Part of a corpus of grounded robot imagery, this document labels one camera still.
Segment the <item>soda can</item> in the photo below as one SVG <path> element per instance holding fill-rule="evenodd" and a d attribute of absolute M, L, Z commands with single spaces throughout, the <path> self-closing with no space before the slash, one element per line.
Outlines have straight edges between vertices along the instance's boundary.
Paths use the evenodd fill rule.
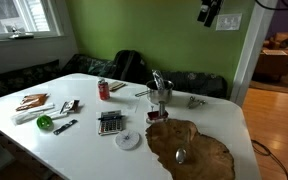
<path fill-rule="evenodd" d="M 98 81 L 98 91 L 100 94 L 100 99 L 101 100 L 107 100 L 110 98 L 110 90 L 108 87 L 108 83 L 105 82 L 104 79 L 101 79 Z"/>

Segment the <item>white disc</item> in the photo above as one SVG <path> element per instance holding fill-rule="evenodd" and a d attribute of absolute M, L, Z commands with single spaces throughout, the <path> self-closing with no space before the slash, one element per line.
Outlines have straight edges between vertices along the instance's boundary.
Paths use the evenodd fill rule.
<path fill-rule="evenodd" d="M 134 148 L 139 141 L 140 134 L 131 130 L 123 130 L 119 132 L 115 138 L 116 144 L 123 150 Z"/>

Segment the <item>black backpack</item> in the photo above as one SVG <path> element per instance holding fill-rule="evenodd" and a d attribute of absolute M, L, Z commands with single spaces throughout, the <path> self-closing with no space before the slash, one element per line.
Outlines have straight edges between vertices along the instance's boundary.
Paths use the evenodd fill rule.
<path fill-rule="evenodd" d="M 116 54 L 107 77 L 143 84 L 146 81 L 146 74 L 141 55 L 133 50 L 122 50 Z"/>

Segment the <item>calculator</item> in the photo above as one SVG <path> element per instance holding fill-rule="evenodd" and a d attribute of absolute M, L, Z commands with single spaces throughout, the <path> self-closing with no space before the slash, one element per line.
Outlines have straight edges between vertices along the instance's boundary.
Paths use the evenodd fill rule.
<path fill-rule="evenodd" d="M 123 130 L 121 111 L 102 112 L 100 125 L 98 129 L 99 135 L 116 134 Z"/>

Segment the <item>green wall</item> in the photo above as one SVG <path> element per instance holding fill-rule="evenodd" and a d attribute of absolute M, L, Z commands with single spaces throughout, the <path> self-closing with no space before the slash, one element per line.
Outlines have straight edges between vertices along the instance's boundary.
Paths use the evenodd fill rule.
<path fill-rule="evenodd" d="M 141 53 L 149 68 L 212 72 L 232 87 L 254 0 L 225 0 L 220 14 L 242 13 L 238 31 L 197 22 L 201 0 L 66 0 L 79 52 L 114 59 Z"/>

